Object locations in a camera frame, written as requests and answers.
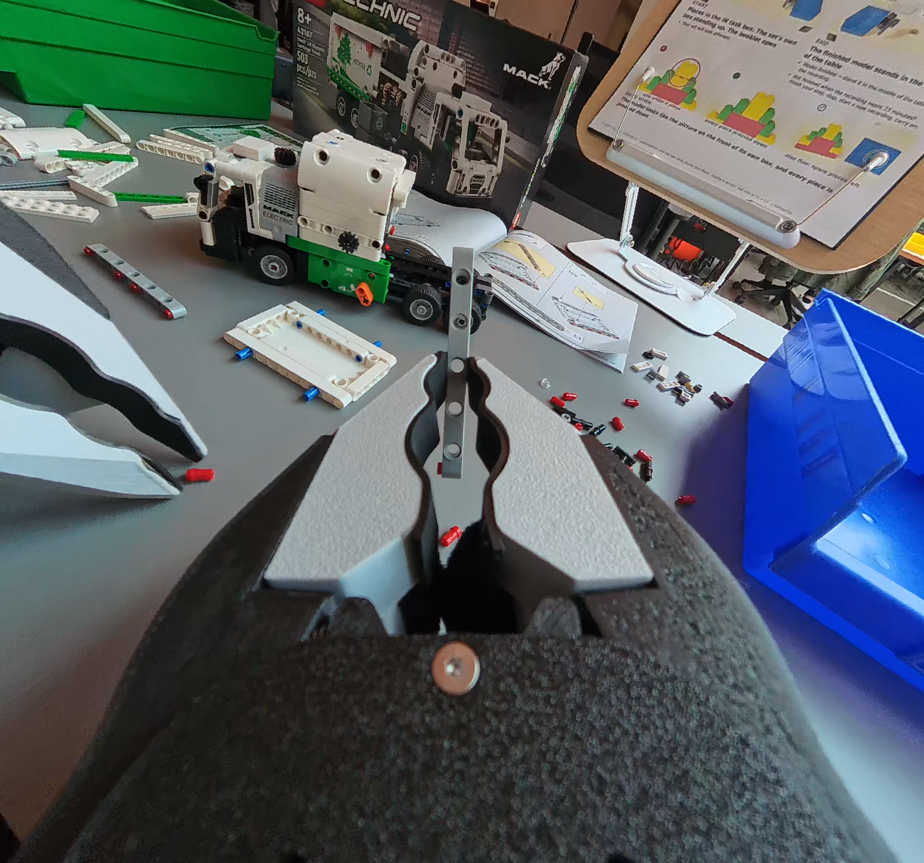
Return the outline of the pile of small lego pins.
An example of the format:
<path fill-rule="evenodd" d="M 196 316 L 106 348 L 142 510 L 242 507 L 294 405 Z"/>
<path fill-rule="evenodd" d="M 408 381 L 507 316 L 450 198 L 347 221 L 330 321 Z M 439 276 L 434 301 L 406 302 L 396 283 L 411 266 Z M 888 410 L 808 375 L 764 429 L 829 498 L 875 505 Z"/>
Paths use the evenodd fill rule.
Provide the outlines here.
<path fill-rule="evenodd" d="M 619 388 L 593 406 L 588 391 L 560 391 L 548 398 L 552 413 L 582 437 L 590 437 L 624 470 L 634 472 L 682 511 L 705 501 L 692 465 L 692 423 L 682 413 L 673 388 Z"/>

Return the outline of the white lego panel frame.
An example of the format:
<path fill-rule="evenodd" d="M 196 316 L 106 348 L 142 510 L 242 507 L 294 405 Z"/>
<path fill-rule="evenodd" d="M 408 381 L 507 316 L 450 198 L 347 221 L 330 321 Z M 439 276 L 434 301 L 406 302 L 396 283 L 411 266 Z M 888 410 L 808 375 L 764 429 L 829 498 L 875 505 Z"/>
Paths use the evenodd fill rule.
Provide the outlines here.
<path fill-rule="evenodd" d="M 307 306 L 291 302 L 254 315 L 223 334 L 239 361 L 254 359 L 343 409 L 366 395 L 397 359 Z"/>

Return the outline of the pile of small lego tiles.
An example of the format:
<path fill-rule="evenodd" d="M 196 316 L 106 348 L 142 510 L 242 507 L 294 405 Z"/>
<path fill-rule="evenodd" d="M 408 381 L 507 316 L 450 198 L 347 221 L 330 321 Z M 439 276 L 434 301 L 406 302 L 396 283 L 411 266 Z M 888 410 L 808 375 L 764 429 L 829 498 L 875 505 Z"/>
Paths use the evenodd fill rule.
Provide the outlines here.
<path fill-rule="evenodd" d="M 668 353 L 660 348 L 643 350 L 640 359 L 629 365 L 629 371 L 643 377 L 661 394 L 669 395 L 681 406 L 691 403 L 703 392 L 703 385 L 696 379 L 671 367 Z"/>

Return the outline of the white green lego truck model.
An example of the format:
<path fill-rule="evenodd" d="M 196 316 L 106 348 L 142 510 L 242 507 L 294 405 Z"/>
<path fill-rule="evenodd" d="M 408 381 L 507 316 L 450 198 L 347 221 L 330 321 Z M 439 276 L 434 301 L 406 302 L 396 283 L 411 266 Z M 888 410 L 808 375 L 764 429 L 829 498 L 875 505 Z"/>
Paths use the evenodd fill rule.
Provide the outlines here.
<path fill-rule="evenodd" d="M 403 156 L 339 130 L 295 149 L 242 137 L 194 179 L 201 250 L 265 283 L 305 281 L 364 307 L 392 300 L 410 324 L 448 327 L 451 267 L 388 243 L 414 182 Z"/>

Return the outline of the blue plastic bin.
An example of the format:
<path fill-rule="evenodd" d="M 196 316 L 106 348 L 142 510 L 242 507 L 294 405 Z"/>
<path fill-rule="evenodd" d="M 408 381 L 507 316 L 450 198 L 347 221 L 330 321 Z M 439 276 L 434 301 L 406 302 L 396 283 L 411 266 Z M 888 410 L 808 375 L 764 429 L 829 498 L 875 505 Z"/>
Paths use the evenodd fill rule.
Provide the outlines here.
<path fill-rule="evenodd" d="M 747 413 L 745 570 L 922 690 L 922 335 L 823 291 Z"/>

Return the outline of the pile of white lego beams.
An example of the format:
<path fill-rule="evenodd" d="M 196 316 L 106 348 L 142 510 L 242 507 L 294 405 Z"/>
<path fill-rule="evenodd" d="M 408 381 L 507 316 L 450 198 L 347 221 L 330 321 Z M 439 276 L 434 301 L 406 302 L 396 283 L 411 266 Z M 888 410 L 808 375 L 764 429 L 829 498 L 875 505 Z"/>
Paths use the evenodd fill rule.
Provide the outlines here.
<path fill-rule="evenodd" d="M 98 207 L 136 202 L 153 220 L 194 217 L 194 194 L 117 192 L 112 185 L 138 168 L 130 136 L 90 103 L 77 107 L 60 127 L 32 128 L 18 114 L 1 110 L 2 164 L 31 162 L 44 180 L 2 184 L 2 206 L 23 214 L 94 222 Z"/>

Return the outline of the printed instruction sheet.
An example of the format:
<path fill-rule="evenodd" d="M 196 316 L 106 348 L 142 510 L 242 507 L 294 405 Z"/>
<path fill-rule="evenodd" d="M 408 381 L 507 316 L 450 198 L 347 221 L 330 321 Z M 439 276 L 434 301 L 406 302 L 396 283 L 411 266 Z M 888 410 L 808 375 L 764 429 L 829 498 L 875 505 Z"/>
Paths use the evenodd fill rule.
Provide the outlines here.
<path fill-rule="evenodd" d="M 782 248 L 837 249 L 922 159 L 922 0 L 681 0 L 588 125 Z"/>

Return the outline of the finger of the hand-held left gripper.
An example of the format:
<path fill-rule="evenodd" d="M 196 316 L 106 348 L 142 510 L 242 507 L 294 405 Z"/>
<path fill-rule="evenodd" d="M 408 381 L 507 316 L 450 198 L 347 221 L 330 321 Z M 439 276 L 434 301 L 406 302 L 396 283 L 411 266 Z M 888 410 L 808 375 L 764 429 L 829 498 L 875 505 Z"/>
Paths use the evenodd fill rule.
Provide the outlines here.
<path fill-rule="evenodd" d="M 125 498 L 178 496 L 182 486 L 147 456 L 91 438 L 52 410 L 2 396 L 1 471 Z"/>
<path fill-rule="evenodd" d="M 107 308 L 29 222 L 1 209 L 1 345 L 49 365 L 80 395 L 193 462 L 207 453 L 189 420 Z"/>

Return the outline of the nested green plastic bins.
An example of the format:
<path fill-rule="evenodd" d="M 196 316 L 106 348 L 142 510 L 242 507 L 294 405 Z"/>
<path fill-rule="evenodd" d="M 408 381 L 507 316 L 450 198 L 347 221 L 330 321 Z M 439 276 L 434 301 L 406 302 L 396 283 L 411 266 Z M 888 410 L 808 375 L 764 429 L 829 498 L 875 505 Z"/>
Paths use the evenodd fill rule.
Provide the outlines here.
<path fill-rule="evenodd" d="M 266 119 L 276 32 L 216 0 L 1 0 L 21 101 Z"/>

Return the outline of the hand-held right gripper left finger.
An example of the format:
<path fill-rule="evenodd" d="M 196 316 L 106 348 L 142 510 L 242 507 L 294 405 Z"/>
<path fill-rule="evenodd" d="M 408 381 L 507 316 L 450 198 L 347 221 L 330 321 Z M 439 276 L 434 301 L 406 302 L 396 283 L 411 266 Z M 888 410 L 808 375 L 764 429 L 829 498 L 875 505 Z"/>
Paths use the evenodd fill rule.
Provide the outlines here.
<path fill-rule="evenodd" d="M 405 631 L 399 603 L 424 571 L 410 541 L 424 481 L 407 440 L 437 365 L 424 357 L 337 430 L 263 573 L 269 587 L 365 599 L 388 634 Z"/>

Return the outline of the grey lego beam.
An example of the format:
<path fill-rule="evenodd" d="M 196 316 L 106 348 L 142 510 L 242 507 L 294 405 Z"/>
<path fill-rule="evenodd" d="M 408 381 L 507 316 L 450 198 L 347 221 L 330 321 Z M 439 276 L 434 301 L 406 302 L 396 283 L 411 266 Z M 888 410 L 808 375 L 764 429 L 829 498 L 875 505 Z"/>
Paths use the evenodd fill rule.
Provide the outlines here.
<path fill-rule="evenodd" d="M 465 417 L 468 395 L 470 330 L 474 319 L 474 256 L 470 246 L 453 251 L 447 325 L 447 366 L 442 476 L 463 476 Z"/>
<path fill-rule="evenodd" d="M 108 268 L 115 279 L 126 285 L 133 294 L 143 296 L 156 305 L 168 320 L 175 321 L 187 316 L 188 311 L 182 303 L 108 247 L 102 244 L 86 245 L 83 253 Z"/>

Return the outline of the dark lego set box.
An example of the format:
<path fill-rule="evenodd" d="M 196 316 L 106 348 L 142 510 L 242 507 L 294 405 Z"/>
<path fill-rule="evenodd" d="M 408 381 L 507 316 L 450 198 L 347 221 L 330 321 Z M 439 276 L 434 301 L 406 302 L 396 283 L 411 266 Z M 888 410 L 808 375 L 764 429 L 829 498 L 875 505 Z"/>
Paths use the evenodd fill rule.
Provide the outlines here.
<path fill-rule="evenodd" d="M 527 216 L 586 69 L 580 52 L 451 0 L 293 0 L 293 121 L 397 153 L 415 187 Z"/>

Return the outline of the black office chair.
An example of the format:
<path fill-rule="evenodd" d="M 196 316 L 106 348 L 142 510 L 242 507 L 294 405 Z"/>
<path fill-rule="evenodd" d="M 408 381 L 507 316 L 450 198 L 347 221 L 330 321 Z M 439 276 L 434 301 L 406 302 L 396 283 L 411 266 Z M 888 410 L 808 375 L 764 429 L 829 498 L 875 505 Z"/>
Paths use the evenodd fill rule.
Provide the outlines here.
<path fill-rule="evenodd" d="M 749 297 L 766 299 L 772 305 L 783 309 L 784 326 L 790 330 L 802 320 L 807 309 L 804 297 L 796 294 L 796 290 L 802 285 L 796 282 L 796 277 L 802 270 L 794 268 L 778 257 L 765 255 L 757 272 L 759 279 L 742 278 L 732 282 L 734 302 L 743 305 Z"/>

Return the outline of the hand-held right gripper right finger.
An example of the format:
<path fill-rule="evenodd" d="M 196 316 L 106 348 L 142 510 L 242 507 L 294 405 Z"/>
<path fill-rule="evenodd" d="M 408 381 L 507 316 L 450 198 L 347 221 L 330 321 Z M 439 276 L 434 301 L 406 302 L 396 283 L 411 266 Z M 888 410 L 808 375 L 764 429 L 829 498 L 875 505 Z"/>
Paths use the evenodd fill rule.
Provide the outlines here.
<path fill-rule="evenodd" d="M 515 616 L 548 598 L 649 586 L 653 569 L 575 428 L 486 359 L 470 360 L 468 385 L 488 471 L 484 527 Z"/>

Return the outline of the lego instruction booklet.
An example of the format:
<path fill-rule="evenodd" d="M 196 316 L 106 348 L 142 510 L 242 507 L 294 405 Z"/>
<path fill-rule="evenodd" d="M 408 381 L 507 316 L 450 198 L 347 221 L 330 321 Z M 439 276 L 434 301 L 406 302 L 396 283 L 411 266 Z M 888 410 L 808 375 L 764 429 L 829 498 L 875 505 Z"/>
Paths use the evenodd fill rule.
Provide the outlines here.
<path fill-rule="evenodd" d="M 454 247 L 473 247 L 475 270 L 491 276 L 496 300 L 547 335 L 623 372 L 636 302 L 599 283 L 537 234 L 509 233 L 488 210 L 449 206 L 417 191 L 394 224 L 399 240 L 445 263 Z"/>

